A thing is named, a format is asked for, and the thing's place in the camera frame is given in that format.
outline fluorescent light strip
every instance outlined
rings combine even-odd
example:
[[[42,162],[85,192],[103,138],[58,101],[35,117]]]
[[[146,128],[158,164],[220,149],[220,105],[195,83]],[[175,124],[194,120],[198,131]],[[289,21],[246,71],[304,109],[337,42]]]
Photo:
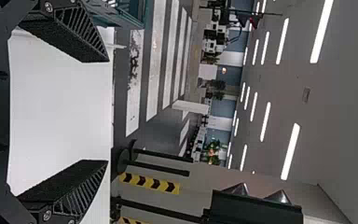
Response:
[[[243,84],[242,84],[242,93],[241,93],[241,103],[243,101],[243,95],[245,94],[245,86],[246,86],[246,83],[243,82]]]
[[[248,57],[248,47],[246,47],[246,49],[245,49],[245,56],[243,57],[243,66],[246,65],[246,59],[247,59],[247,57]]]
[[[253,121],[253,118],[255,116],[255,106],[257,104],[257,92],[255,92],[255,98],[254,98],[254,104],[252,107],[252,113],[251,113],[251,122]]]
[[[248,150],[248,145],[243,147],[242,160],[241,160],[241,171],[243,171],[243,165],[245,164],[246,151]]]
[[[269,111],[271,109],[271,102],[267,103],[266,114],[264,115],[263,127],[261,128],[260,142],[264,141],[266,135],[267,124],[269,123]]]
[[[229,151],[231,151],[231,142],[228,143],[227,156],[229,157]]]
[[[235,110],[234,112],[234,119],[232,120],[232,126],[234,127],[235,125],[235,119],[237,118],[237,110]]]
[[[257,50],[258,50],[258,39],[255,41],[255,52],[254,52],[254,60],[252,65],[255,65],[255,59],[257,58]]]
[[[237,136],[238,126],[240,124],[240,119],[237,119],[237,124],[235,125],[234,137]]]
[[[295,123],[293,126],[292,136],[290,137],[289,147],[287,148],[286,159],[284,159],[281,179],[287,180],[289,176],[290,166],[292,165],[293,155],[295,154],[296,143],[301,127]]]
[[[278,56],[277,56],[277,62],[276,62],[276,64],[280,64],[280,63],[281,63],[282,52],[283,52],[283,46],[284,46],[284,41],[285,41],[285,39],[286,39],[287,26],[288,26],[288,25],[289,25],[289,18],[286,18],[286,20],[284,20],[284,24],[283,24],[282,36],[281,36],[281,43],[279,44]]]
[[[324,10],[322,11],[322,17],[321,21],[319,22],[318,33],[315,37],[312,54],[310,55],[310,63],[317,63],[319,61],[319,55],[321,54],[322,44],[324,43],[324,35],[326,33],[328,20],[330,19],[333,3],[334,0],[324,1]]]
[[[245,97],[245,106],[243,107],[243,110],[246,110],[248,108],[249,94],[250,93],[251,93],[251,87],[248,86],[248,91],[246,92],[246,97]]]
[[[229,159],[228,159],[228,170],[231,169],[231,162],[232,162],[232,154],[229,155]]]
[[[266,11],[266,5],[267,5],[267,0],[264,0],[263,7],[261,8],[261,13],[264,13]]]
[[[255,12],[258,13],[258,10],[260,9],[260,2],[257,2],[257,5],[255,7]]]
[[[261,65],[266,60],[267,47],[269,46],[269,32],[266,33],[266,40],[264,41],[263,55],[261,56]]]

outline yellow and black hazard stripe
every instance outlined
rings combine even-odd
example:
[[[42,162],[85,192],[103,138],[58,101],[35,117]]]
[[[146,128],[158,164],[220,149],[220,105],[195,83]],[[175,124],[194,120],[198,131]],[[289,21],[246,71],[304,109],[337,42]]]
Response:
[[[119,224],[147,224],[146,222],[134,220],[129,217],[121,217],[118,223]]]
[[[136,187],[158,190],[165,193],[179,194],[180,191],[180,184],[178,183],[173,183],[166,180],[157,180],[142,175],[123,173],[119,179],[123,183],[131,184]]]

